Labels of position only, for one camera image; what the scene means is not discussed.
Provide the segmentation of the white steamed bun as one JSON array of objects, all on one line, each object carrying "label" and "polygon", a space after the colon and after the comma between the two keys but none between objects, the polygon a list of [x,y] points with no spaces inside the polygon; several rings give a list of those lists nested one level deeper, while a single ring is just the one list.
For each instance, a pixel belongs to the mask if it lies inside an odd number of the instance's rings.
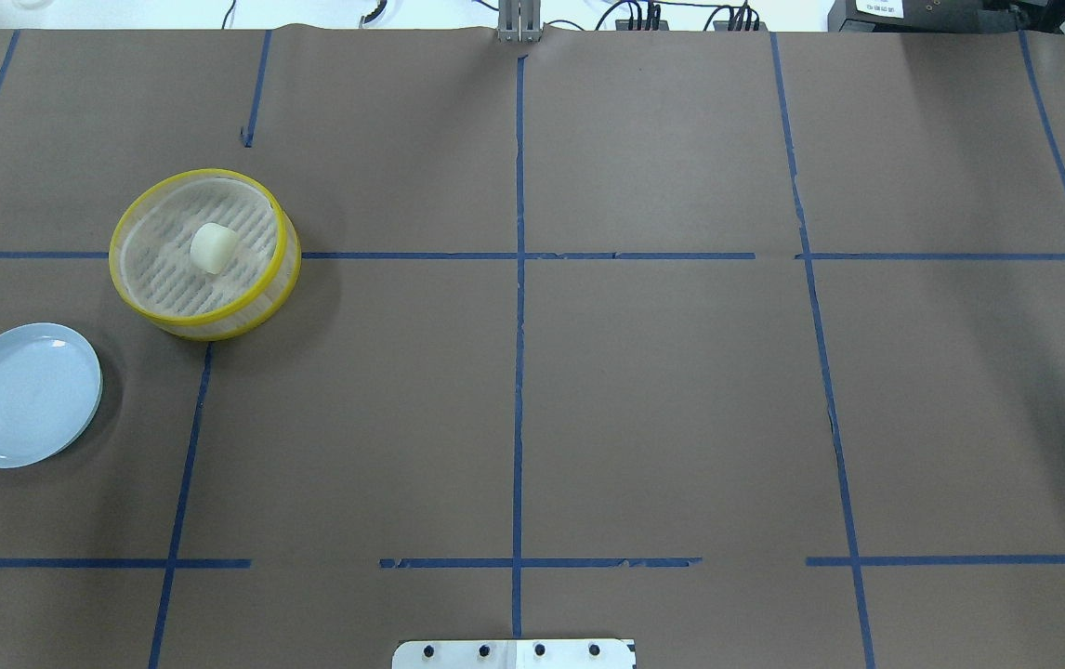
[{"label": "white steamed bun", "polygon": [[234,258],[239,234],[217,223],[204,223],[190,241],[189,260],[208,275],[222,274]]}]

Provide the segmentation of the yellow bamboo steamer basket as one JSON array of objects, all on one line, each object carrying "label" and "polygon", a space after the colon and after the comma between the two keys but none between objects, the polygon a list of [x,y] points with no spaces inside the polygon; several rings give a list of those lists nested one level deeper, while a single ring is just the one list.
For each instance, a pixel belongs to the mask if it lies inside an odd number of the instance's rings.
[{"label": "yellow bamboo steamer basket", "polygon": [[[208,275],[189,260],[204,223],[239,234],[234,258]],[[108,252],[121,299],[159,329],[189,340],[247,334],[283,307],[297,283],[300,242],[281,203],[256,179],[208,168],[176,174],[127,208]]]}]

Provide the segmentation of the blue tape line lengthwise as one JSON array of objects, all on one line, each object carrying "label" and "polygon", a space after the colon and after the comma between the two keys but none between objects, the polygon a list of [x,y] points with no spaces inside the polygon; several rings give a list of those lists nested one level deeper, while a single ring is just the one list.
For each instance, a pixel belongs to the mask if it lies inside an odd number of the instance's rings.
[{"label": "blue tape line lengthwise", "polygon": [[861,562],[861,546],[859,541],[857,541],[854,500],[852,500],[850,483],[848,483],[848,466],[846,452],[843,452],[841,419],[839,419],[837,402],[835,402],[833,368],[831,368],[830,364],[824,330],[824,319],[822,319],[821,301],[819,301],[816,268],[814,268],[813,261],[812,236],[809,236],[808,217],[806,216],[806,208],[803,203],[803,195],[801,195],[799,183],[797,183],[799,169],[797,169],[792,115],[789,111],[786,82],[784,82],[782,47],[780,46],[777,33],[768,34],[768,39],[771,59],[773,59],[773,72],[776,98],[779,98],[779,111],[782,115],[784,157],[786,157],[786,166],[789,175],[789,190],[791,190],[794,207],[797,236],[799,236],[800,242],[800,252],[797,254],[796,258],[803,263],[806,279],[806,292],[808,292],[809,309],[812,309],[814,343],[816,343],[819,374],[821,374],[822,389],[824,389],[828,422],[831,431],[831,439],[833,440],[835,478],[837,479],[839,504],[841,504],[841,513],[843,518],[843,537],[846,537],[847,542],[846,567],[850,571],[852,584],[854,584],[857,626],[859,626],[861,632],[863,663],[865,668],[876,668],[871,614],[869,614],[867,594],[865,594],[865,580]]}]

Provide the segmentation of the short blue tape stub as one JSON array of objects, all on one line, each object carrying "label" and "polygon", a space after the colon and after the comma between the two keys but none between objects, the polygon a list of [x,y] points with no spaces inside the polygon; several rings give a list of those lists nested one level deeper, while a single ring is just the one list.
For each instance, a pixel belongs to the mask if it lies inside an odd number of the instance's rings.
[{"label": "short blue tape stub", "polygon": [[259,63],[256,69],[256,80],[253,81],[253,95],[249,103],[247,123],[241,127],[240,143],[244,148],[253,147],[253,136],[256,135],[257,123],[259,123],[259,110],[262,100],[262,89],[264,89],[266,76],[268,76],[268,64],[271,59],[271,44],[274,31],[265,30],[262,33]]}]

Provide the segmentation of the black desktop computer box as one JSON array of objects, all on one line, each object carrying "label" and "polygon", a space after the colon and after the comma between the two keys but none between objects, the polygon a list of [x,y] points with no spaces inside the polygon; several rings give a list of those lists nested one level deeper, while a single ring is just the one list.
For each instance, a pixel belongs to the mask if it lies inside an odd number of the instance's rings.
[{"label": "black desktop computer box", "polygon": [[1059,33],[1065,1],[834,1],[829,33]]}]

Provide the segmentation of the light blue plate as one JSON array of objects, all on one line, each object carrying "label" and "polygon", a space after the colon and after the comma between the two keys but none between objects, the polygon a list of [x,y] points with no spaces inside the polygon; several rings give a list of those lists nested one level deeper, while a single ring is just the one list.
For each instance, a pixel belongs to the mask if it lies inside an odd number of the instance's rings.
[{"label": "light blue plate", "polygon": [[86,433],[103,373],[89,340],[61,323],[0,334],[0,469],[35,466]]}]

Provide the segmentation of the aluminium frame post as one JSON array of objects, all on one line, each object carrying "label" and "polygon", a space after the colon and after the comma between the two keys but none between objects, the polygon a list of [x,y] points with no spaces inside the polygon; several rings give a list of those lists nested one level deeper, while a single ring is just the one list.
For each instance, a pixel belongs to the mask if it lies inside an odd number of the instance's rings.
[{"label": "aluminium frame post", "polygon": [[497,37],[504,43],[535,43],[544,35],[540,0],[498,0]]}]

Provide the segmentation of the white pedestal column base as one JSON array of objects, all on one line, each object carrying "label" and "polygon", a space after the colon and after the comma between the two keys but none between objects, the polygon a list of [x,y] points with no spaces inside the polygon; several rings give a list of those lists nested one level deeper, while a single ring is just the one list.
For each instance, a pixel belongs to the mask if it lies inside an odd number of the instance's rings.
[{"label": "white pedestal column base", "polygon": [[635,642],[618,638],[410,640],[392,668],[636,668]]}]

